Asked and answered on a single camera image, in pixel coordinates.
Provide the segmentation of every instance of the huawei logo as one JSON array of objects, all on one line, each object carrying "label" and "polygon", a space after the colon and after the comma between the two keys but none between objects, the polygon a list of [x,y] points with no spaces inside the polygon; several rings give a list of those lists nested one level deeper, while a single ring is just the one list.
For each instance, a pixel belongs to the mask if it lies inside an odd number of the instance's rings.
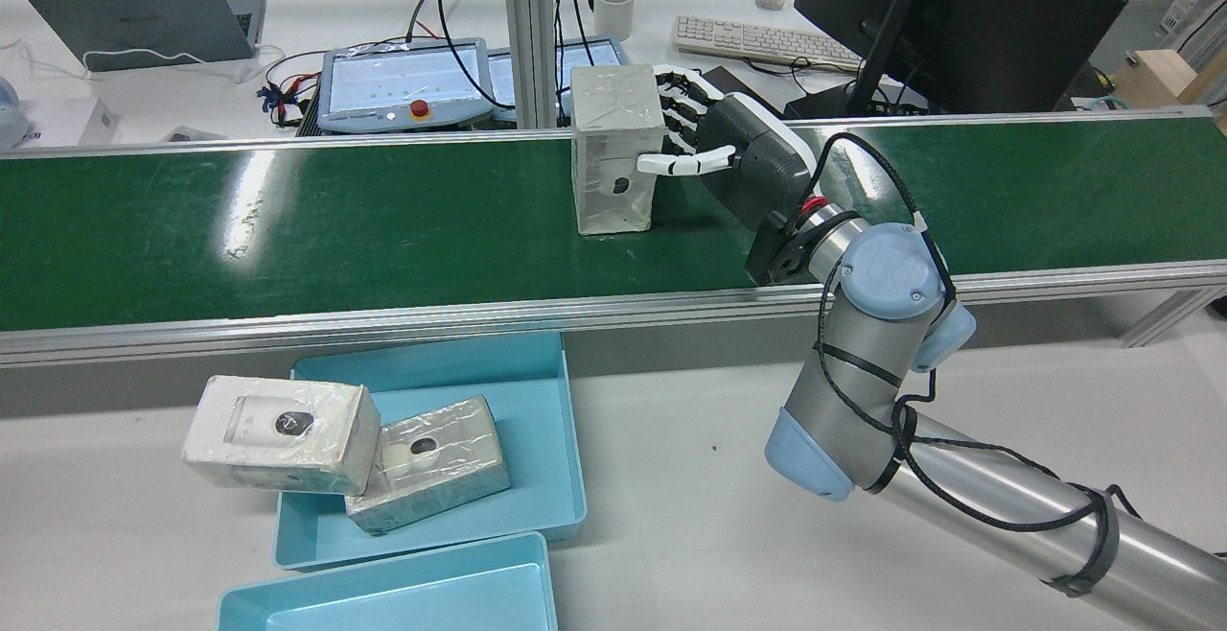
[{"label": "huawei logo", "polygon": [[119,22],[124,25],[139,25],[141,22],[161,22],[162,15],[123,15]]}]

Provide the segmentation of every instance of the screen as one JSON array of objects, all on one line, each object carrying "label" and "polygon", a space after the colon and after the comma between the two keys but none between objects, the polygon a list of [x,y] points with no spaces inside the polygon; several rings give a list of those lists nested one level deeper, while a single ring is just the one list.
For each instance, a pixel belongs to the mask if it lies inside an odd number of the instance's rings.
[{"label": "screen", "polygon": [[[477,80],[477,49],[458,45],[456,52],[469,75]],[[479,97],[447,47],[339,55],[333,61],[330,112],[406,106],[416,98],[438,103]]]},{"label": "screen", "polygon": [[795,0],[795,6],[869,58],[896,5],[898,38],[887,38],[880,50],[886,74],[946,112],[969,114],[1053,110],[1126,1]]},{"label": "screen", "polygon": [[[610,42],[588,42],[595,64],[622,64],[617,50]],[[562,86],[571,86],[571,68],[588,66],[588,54],[583,44],[567,44],[562,49],[562,63],[555,59],[555,66],[562,70]],[[512,77],[512,55],[491,55],[490,80],[494,85],[494,98],[499,103],[515,103],[515,81]]]}]

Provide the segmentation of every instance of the gray laptop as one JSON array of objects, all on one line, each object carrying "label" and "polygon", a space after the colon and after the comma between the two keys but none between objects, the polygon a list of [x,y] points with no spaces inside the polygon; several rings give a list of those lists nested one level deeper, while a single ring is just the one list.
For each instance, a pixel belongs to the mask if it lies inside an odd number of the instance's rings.
[{"label": "gray laptop", "polygon": [[249,59],[264,23],[265,5],[265,0],[27,1],[93,72],[195,61],[90,50],[150,49],[162,55],[193,54],[206,63]]}]

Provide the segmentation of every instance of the monitor stand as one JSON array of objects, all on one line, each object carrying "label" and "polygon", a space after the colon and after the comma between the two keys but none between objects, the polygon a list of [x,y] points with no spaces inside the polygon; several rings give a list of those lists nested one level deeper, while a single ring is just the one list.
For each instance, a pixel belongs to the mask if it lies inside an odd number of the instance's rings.
[{"label": "monitor stand", "polygon": [[806,95],[795,98],[784,107],[784,117],[789,120],[823,119],[823,117],[866,117],[870,114],[869,102],[874,97],[882,75],[886,72],[886,63],[898,45],[899,33],[903,32],[903,23],[907,22],[912,11],[912,2],[915,0],[891,0],[891,6],[886,10],[886,20],[882,20],[874,45],[869,49],[869,58],[865,59],[855,85],[832,86],[831,90]]}]

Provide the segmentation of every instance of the cardboard box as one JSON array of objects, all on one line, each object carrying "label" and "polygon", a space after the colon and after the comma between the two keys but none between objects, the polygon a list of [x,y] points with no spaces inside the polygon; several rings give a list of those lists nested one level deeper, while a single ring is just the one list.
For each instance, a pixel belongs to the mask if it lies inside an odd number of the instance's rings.
[{"label": "cardboard box", "polygon": [[1196,76],[1174,50],[1139,50],[1117,72],[1112,93],[1133,109],[1178,107],[1180,92]]},{"label": "cardboard box", "polygon": [[383,535],[510,485],[494,417],[486,398],[474,397],[385,425],[367,490],[346,497],[345,512]]},{"label": "cardboard box", "polygon": [[183,460],[222,487],[361,495],[379,438],[366,387],[213,377]]}]

